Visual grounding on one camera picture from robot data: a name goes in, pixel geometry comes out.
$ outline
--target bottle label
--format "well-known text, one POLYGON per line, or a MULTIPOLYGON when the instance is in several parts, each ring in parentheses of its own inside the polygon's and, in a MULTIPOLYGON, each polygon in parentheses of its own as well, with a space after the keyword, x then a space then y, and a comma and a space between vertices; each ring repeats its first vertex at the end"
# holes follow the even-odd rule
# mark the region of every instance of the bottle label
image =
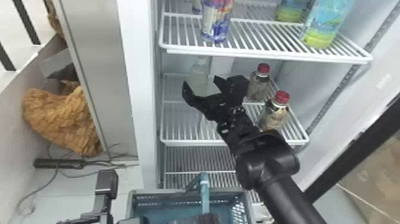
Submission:
POLYGON ((308 0, 282 0, 281 7, 303 10, 307 6, 308 0))
POLYGON ((336 35, 353 3, 354 0, 316 0, 304 29, 318 35, 336 35))

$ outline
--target clear plastic bottle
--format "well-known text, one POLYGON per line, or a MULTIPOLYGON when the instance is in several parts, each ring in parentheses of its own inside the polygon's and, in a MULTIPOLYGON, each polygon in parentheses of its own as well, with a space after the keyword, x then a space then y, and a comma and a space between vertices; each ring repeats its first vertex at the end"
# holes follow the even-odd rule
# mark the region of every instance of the clear plastic bottle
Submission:
POLYGON ((247 88, 247 98, 254 101, 264 101, 270 89, 270 66, 261 63, 250 75, 249 87, 247 88))
POLYGON ((288 115, 289 98, 287 92, 277 91, 275 98, 265 102, 264 114, 258 122, 258 127, 262 131, 281 127, 288 115))
POLYGON ((300 39, 315 48, 327 48, 339 32, 355 0, 315 0, 300 39))
POLYGON ((196 63, 190 68, 190 76, 187 80, 193 92, 198 96, 207 96, 208 71, 206 56, 199 56, 196 63))
POLYGON ((282 0, 276 7, 275 18, 284 22, 299 22, 303 9, 310 0, 282 0))

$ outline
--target refrigerator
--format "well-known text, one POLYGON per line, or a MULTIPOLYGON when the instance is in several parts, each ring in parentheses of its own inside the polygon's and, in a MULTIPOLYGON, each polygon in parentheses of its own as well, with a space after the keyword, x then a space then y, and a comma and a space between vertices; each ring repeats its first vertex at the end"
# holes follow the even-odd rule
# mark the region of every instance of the refrigerator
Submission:
MULTIPOLYGON (((55 1, 100 142, 138 156, 145 188, 183 188, 203 171, 211 186, 240 186, 216 124, 181 96, 199 55, 208 57, 210 94, 215 75, 249 77, 259 63, 271 66, 269 96, 290 94, 279 132, 299 157, 293 178, 303 191, 399 94, 399 1, 356 0, 326 49, 299 40, 302 23, 275 21, 279 3, 235 0, 227 40, 211 44, 190 0, 55 1)), ((243 106, 256 122, 264 104, 245 99, 243 106)), ((262 207, 255 192, 251 198, 262 207)))

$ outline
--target red bottle cap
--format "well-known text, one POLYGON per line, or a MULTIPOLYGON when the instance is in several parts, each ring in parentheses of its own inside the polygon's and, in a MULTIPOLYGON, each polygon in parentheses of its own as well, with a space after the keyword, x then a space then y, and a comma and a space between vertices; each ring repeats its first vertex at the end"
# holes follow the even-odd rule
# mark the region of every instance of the red bottle cap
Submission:
POLYGON ((269 73, 270 72, 270 65, 266 64, 266 63, 261 63, 261 64, 258 65, 257 71, 259 73, 264 73, 264 74, 269 73))
POLYGON ((290 95, 282 90, 279 90, 275 94, 275 101, 279 104, 287 104, 289 102, 290 95))

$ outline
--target black device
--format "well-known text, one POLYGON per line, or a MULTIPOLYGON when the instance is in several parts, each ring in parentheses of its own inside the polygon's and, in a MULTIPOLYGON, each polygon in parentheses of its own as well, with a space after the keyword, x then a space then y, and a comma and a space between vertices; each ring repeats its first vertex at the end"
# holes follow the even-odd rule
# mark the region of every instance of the black device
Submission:
POLYGON ((236 174, 247 190, 254 189, 278 224, 325 224, 292 179, 300 170, 293 149, 276 130, 260 132, 242 106, 248 80, 243 76, 214 76, 221 91, 196 96, 187 82, 182 97, 204 116, 217 123, 217 132, 236 159, 236 174))
POLYGON ((83 213, 78 219, 65 220, 57 224, 113 224, 111 201, 117 198, 118 174, 115 170, 100 170, 97 175, 93 211, 83 213))

